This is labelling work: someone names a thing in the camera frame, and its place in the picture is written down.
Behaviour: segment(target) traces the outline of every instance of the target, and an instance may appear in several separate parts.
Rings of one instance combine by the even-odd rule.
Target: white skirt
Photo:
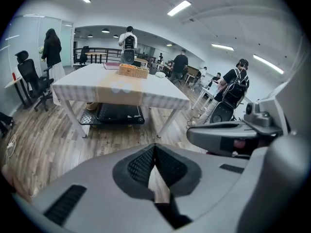
[[[65,77],[65,76],[66,76],[65,71],[64,71],[64,68],[63,68],[63,65],[61,62],[57,63],[56,65],[53,65],[53,67],[50,69],[50,79],[54,79],[54,82],[58,81],[59,79]],[[61,105],[52,86],[51,86],[51,90],[52,90],[52,95],[53,95],[53,102],[56,105]]]

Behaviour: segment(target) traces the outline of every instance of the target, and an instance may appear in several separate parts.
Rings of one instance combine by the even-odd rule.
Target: striped tablecloth
[[[103,64],[90,64],[56,81],[53,91],[61,100],[142,105],[187,110],[190,100],[168,79],[122,76]]]

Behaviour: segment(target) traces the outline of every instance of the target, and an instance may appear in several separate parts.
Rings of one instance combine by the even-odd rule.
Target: long black hair
[[[52,44],[53,46],[56,46],[57,44],[60,44],[60,40],[56,35],[56,32],[54,29],[49,29],[45,34],[45,43]]]

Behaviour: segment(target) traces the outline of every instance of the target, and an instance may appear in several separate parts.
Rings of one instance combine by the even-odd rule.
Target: office chair
[[[87,61],[86,52],[89,52],[89,47],[88,46],[84,46],[82,48],[81,54],[80,54],[80,59],[79,59],[79,64],[80,65],[76,67],[76,70],[86,66],[86,61]]]
[[[45,111],[48,111],[46,101],[52,99],[52,93],[50,91],[48,94],[45,93],[50,88],[50,84],[54,82],[54,79],[50,79],[49,76],[49,70],[52,67],[44,70],[47,73],[46,77],[39,78],[35,71],[34,61],[32,59],[27,59],[29,56],[27,51],[21,51],[15,54],[15,56],[17,56],[18,70],[27,83],[27,92],[29,96],[34,99],[40,98],[40,101],[35,106],[35,111],[38,111],[38,106],[40,104],[43,104]]]

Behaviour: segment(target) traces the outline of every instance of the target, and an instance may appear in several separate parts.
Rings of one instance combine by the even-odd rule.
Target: black shirt
[[[220,78],[218,78],[218,77],[213,77],[212,79],[217,81],[217,80],[219,80]],[[211,82],[208,84],[208,86],[211,87],[212,84],[213,84],[213,81],[211,81]]]
[[[56,45],[45,42],[41,59],[47,58],[48,67],[54,66],[57,63],[61,62],[60,54],[59,54],[61,50],[62,50],[62,47],[60,45],[60,42],[59,44],[56,44]]]
[[[241,71],[241,78],[245,78],[247,75],[247,72],[245,69],[242,69]],[[231,80],[233,79],[236,79],[237,78],[237,74],[235,72],[235,69],[231,69],[229,72],[227,72],[225,75],[224,75],[224,80],[228,83],[230,83]],[[217,93],[216,97],[215,97],[215,100],[217,102],[221,102],[223,100],[223,93],[224,93],[224,89],[223,88],[220,92]]]
[[[173,72],[181,73],[184,70],[184,67],[188,65],[188,58],[187,56],[180,54],[176,56],[174,59],[174,67]]]

